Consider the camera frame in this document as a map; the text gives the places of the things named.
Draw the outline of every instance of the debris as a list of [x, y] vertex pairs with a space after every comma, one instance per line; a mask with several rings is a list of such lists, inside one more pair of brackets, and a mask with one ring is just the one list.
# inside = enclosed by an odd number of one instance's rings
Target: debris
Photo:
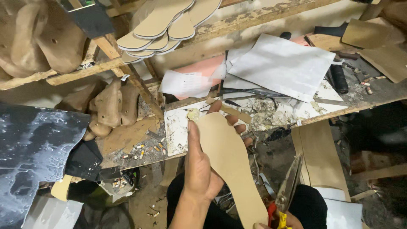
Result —
[[363, 80], [363, 82], [369, 82], [370, 80], [372, 80], [373, 79], [373, 77], [369, 77], [369, 78], [367, 78], [367, 79], [365, 79], [365, 80]]
[[372, 90], [370, 89], [370, 87], [367, 87], [367, 88], [366, 88], [366, 91], [368, 92], [368, 95], [373, 94], [373, 92], [372, 92]]

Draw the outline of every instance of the paper sheet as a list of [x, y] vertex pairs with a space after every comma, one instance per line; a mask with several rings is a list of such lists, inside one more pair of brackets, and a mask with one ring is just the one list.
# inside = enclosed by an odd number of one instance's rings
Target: paper sheet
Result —
[[309, 103], [335, 53], [262, 34], [228, 73]]
[[180, 97], [201, 98], [208, 95], [212, 79], [199, 74], [182, 74], [172, 70], [165, 72], [159, 92]]

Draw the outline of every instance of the scrap material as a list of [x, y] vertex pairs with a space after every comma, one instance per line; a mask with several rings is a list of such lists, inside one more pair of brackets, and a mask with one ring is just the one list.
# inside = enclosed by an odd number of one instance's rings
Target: scrap material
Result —
[[253, 183], [240, 135], [218, 112], [200, 118], [197, 125], [202, 150], [209, 156], [212, 168], [230, 188], [243, 227], [251, 229], [256, 222], [267, 224], [267, 210]]
[[342, 42], [361, 48], [378, 48], [386, 43], [389, 32], [387, 26], [351, 19]]
[[[209, 98], [206, 100], [206, 103], [207, 103], [207, 104], [212, 104], [212, 103], [214, 103], [214, 102], [215, 102], [215, 99], [213, 99], [213, 98], [211, 98], [211, 97], [209, 97]], [[224, 111], [224, 112], [226, 112], [226, 113], [228, 113], [228, 114], [236, 115], [240, 120], [242, 120], [242, 121], [245, 122], [245, 123], [250, 123], [250, 122], [252, 121], [252, 117], [251, 117], [250, 115], [245, 114], [245, 113], [243, 113], [243, 112], [240, 112], [240, 111], [238, 111], [238, 110], [236, 110], [236, 109], [233, 109], [232, 107], [227, 106], [227, 105], [225, 105], [225, 104], [223, 104], [223, 103], [222, 103], [221, 110]]]
[[334, 57], [334, 53], [320, 48], [261, 34], [253, 48], [238, 58], [228, 73], [310, 102]]
[[397, 46], [361, 50], [360, 55], [394, 83], [407, 78], [407, 53]]

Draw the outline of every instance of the white foam sheet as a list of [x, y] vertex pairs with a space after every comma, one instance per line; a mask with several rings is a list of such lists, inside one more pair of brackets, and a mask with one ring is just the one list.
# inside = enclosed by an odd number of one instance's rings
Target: white foam sheet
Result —
[[346, 201], [345, 192], [341, 189], [326, 188], [326, 187], [313, 187], [321, 194], [324, 199]]
[[362, 204], [324, 199], [327, 229], [362, 229]]
[[228, 73], [309, 103], [335, 53], [261, 34]]
[[212, 81], [213, 79], [199, 74], [183, 74], [168, 70], [158, 91], [181, 97], [202, 98], [208, 95]]

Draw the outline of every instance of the stack of insoles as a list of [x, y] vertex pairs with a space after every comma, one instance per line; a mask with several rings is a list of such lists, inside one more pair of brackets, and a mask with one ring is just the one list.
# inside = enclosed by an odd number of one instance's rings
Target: stack of insoles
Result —
[[221, 0], [147, 0], [132, 18], [130, 33], [117, 45], [122, 61], [136, 63], [173, 51], [195, 35], [195, 28], [210, 18]]

